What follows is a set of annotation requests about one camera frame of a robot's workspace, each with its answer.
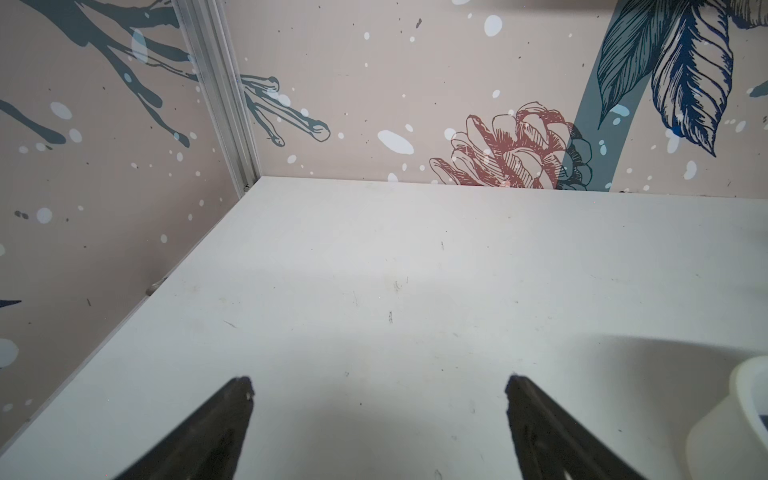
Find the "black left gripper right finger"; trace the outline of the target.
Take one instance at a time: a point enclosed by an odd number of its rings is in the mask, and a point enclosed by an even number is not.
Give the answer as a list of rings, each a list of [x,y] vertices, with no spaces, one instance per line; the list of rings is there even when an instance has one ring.
[[[524,479],[640,479],[535,382],[513,375],[507,418]]]

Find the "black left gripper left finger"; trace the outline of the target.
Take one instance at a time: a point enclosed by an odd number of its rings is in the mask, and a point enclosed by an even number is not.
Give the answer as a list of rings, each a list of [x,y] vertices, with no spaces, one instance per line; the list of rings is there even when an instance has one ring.
[[[231,379],[117,478],[232,479],[253,408],[251,379]]]

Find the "white plastic storage box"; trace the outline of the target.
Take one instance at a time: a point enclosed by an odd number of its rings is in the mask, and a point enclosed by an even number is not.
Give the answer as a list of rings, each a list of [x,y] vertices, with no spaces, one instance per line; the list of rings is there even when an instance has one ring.
[[[686,461],[693,479],[767,477],[767,358],[730,374],[728,395],[691,429]]]

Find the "aluminium corner frame post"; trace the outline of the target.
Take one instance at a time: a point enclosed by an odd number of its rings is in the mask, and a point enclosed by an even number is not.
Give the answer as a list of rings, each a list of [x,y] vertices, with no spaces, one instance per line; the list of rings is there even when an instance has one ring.
[[[237,195],[260,178],[245,94],[223,11],[214,0],[173,3]]]

